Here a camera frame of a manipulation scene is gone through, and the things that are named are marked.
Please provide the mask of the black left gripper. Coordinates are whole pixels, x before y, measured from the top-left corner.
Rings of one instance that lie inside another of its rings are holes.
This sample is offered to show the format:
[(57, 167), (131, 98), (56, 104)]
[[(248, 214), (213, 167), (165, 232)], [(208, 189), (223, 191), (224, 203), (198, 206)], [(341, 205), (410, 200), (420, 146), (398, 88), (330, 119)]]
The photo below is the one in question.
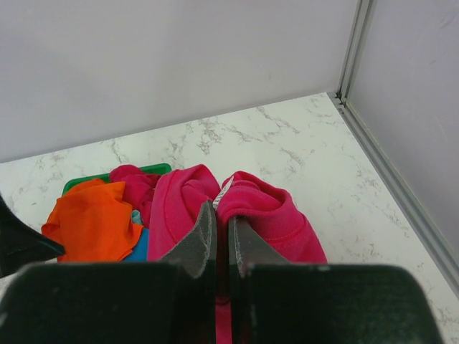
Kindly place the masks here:
[(1, 278), (65, 254), (65, 248), (22, 222), (1, 197)]

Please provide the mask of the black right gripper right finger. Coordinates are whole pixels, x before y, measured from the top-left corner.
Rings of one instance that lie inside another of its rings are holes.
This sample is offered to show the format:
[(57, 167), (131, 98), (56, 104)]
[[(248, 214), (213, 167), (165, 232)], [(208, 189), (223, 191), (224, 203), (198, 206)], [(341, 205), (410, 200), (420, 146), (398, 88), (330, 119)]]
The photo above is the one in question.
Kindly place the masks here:
[(287, 264), (287, 260), (242, 217), (233, 217), (229, 221), (228, 253), (231, 278), (244, 278), (249, 267), (254, 264)]

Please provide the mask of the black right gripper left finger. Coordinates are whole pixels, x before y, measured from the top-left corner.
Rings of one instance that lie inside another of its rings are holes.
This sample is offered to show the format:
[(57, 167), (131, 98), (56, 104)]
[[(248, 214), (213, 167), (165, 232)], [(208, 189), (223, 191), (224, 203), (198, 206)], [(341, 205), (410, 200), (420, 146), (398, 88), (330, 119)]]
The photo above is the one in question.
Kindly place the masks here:
[(192, 279), (214, 279), (217, 273), (217, 220), (211, 201), (201, 205), (191, 231), (160, 259), (184, 270)]

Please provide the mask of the orange t shirt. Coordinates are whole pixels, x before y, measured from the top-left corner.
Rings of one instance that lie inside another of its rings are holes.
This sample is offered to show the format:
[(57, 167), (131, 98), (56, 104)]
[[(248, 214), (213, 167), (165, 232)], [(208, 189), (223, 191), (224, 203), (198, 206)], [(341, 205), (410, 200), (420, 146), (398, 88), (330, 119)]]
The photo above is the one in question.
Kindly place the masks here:
[(131, 219), (125, 187), (97, 178), (58, 198), (42, 234), (64, 247), (59, 262), (118, 262), (133, 252), (143, 227)]

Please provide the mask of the green plastic basket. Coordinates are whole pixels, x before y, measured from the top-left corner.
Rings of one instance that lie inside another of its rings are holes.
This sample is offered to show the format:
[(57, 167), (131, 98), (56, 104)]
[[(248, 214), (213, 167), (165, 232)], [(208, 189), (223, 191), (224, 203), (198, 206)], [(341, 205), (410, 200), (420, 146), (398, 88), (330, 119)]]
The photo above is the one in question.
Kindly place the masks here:
[[(149, 166), (142, 166), (140, 167), (140, 170), (143, 171), (144, 173), (164, 175), (166, 173), (171, 172), (172, 168), (168, 163), (158, 163), (158, 164), (149, 165)], [(102, 179), (105, 183), (108, 183), (109, 175), (110, 175), (109, 173), (103, 173), (103, 174), (98, 174), (98, 175), (71, 179), (65, 184), (62, 190), (62, 195), (65, 195), (71, 188), (75, 187), (76, 185), (86, 182), (86, 181), (93, 180), (93, 179), (99, 178), (99, 179)]]

